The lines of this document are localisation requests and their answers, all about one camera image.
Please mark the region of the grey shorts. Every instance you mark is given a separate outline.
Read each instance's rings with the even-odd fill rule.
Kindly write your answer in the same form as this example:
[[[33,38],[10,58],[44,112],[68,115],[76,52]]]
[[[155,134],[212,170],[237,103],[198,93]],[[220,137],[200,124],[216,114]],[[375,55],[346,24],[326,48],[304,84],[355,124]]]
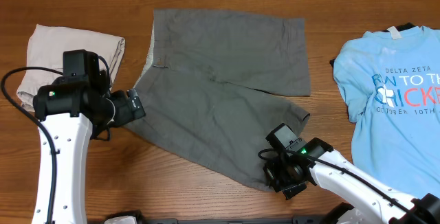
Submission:
[[[302,18],[231,10],[154,12],[152,63],[135,89],[145,116],[128,129],[247,187],[266,191],[260,150],[279,124],[300,134],[309,112]]]

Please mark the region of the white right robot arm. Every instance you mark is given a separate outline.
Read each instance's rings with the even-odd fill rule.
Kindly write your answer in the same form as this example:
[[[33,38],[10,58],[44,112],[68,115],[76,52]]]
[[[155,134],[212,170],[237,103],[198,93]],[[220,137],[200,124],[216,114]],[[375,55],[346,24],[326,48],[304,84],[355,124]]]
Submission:
[[[344,199],[323,223],[439,222],[438,197],[427,194],[418,199],[384,185],[321,139],[281,142],[271,135],[266,139],[275,156],[265,159],[263,170],[275,192],[291,199],[310,183]]]

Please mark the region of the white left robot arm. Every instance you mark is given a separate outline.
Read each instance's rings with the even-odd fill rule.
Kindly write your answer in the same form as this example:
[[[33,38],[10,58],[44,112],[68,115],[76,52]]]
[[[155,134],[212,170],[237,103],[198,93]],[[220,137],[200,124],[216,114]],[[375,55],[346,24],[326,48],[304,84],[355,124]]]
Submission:
[[[86,223],[89,142],[144,117],[135,89],[111,93],[104,80],[61,76],[34,97],[41,159],[33,223]]]

